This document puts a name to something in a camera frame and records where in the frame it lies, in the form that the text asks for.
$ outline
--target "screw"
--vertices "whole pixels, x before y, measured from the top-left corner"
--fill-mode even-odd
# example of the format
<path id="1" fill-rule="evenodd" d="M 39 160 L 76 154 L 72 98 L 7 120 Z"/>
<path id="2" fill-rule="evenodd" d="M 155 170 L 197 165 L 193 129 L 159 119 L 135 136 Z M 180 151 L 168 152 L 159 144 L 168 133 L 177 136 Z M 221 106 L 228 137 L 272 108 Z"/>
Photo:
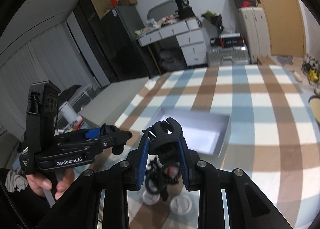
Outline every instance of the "screw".
<path id="1" fill-rule="evenodd" d="M 243 171 L 241 169 L 236 169 L 234 171 L 234 173 L 237 175 L 237 176 L 242 176 L 243 175 Z"/>
<path id="2" fill-rule="evenodd" d="M 83 175 L 84 176 L 91 176 L 93 174 L 93 170 L 85 170 L 84 172 L 83 172 Z"/>
<path id="3" fill-rule="evenodd" d="M 198 162 L 197 162 L 197 165 L 198 165 L 199 167 L 203 168 L 203 167 L 207 166 L 207 163 L 206 163 L 205 161 L 198 161 Z"/>
<path id="4" fill-rule="evenodd" d="M 128 161 L 122 161 L 120 162 L 120 166 L 125 168 L 125 167 L 128 167 L 129 166 L 129 162 Z"/>

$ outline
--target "plaid tablecloth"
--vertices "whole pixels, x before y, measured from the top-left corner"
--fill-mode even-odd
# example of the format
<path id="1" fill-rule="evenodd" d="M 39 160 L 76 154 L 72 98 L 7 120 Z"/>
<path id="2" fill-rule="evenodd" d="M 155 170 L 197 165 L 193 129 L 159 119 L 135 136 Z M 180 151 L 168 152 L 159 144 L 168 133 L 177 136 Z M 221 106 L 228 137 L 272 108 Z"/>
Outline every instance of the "plaid tablecloth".
<path id="1" fill-rule="evenodd" d="M 102 169 L 137 147 L 140 131 L 159 107 L 231 114 L 231 137 L 218 168 L 242 168 L 293 228 L 308 228 L 320 210 L 320 133 L 308 98 L 288 70 L 200 68 L 149 80 L 115 123 L 132 131 L 133 138 L 120 156 L 105 151 L 97 160 Z M 188 215 L 177 216 L 169 201 L 145 205 L 143 190 L 128 192 L 131 229 L 197 228 L 199 192 L 187 192 L 182 181 L 169 188 L 170 197 L 188 194 L 193 201 Z"/>

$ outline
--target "white cylinder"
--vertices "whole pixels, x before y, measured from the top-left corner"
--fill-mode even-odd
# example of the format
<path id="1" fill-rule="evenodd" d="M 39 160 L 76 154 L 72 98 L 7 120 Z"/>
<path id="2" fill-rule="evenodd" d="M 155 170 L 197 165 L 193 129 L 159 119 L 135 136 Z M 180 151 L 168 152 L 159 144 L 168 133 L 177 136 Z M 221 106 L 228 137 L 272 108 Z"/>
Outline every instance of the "white cylinder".
<path id="1" fill-rule="evenodd" d="M 69 104 L 68 101 L 64 102 L 59 107 L 59 111 L 62 113 L 63 117 L 69 124 L 72 124 L 79 117 L 79 115 L 74 111 L 73 107 Z"/>

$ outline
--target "white drawer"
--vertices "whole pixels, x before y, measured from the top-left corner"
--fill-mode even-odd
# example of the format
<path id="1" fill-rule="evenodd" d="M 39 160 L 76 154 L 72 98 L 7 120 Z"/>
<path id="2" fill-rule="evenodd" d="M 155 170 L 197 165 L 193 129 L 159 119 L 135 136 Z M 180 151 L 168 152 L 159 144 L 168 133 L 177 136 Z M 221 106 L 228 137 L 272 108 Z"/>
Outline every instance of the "white drawer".
<path id="1" fill-rule="evenodd" d="M 185 46 L 193 43 L 204 42 L 204 37 L 201 30 L 196 30 L 177 35 L 177 40 L 180 46 Z"/>
<path id="2" fill-rule="evenodd" d="M 159 31 L 154 31 L 152 33 L 149 33 L 143 37 L 141 37 L 139 39 L 139 43 L 140 43 L 140 46 L 143 47 L 143 46 L 146 46 L 150 43 L 154 43 L 156 41 L 160 41 L 161 40 L 161 35 L 159 33 Z"/>
<path id="3" fill-rule="evenodd" d="M 207 63 L 207 57 L 205 55 L 205 52 L 185 55 L 184 59 L 186 60 L 187 66 L 194 66 Z"/>
<path id="4" fill-rule="evenodd" d="M 159 30 L 162 39 L 188 31 L 189 29 L 185 21 L 163 27 Z"/>
<path id="5" fill-rule="evenodd" d="M 193 45 L 188 45 L 188 46 L 184 46 L 181 47 L 183 55 L 191 55 L 191 54 L 197 54 L 197 53 L 201 53 L 204 52 L 204 54 L 207 51 L 207 47 L 205 45 L 205 43 L 198 43 L 198 44 L 193 44 Z"/>
<path id="6" fill-rule="evenodd" d="M 199 28 L 198 20 L 196 18 L 186 20 L 189 30 L 195 30 Z"/>

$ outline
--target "yellow object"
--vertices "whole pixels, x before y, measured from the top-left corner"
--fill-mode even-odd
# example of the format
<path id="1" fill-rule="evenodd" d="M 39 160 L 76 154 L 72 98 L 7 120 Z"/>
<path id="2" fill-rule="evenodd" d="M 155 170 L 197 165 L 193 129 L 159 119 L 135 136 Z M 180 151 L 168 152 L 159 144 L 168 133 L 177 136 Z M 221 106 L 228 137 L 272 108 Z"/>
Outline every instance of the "yellow object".
<path id="1" fill-rule="evenodd" d="M 319 80 L 319 77 L 317 76 L 317 72 L 316 70 L 314 69 L 311 69 L 309 71 L 309 80 L 312 81 L 312 82 L 316 82 Z"/>

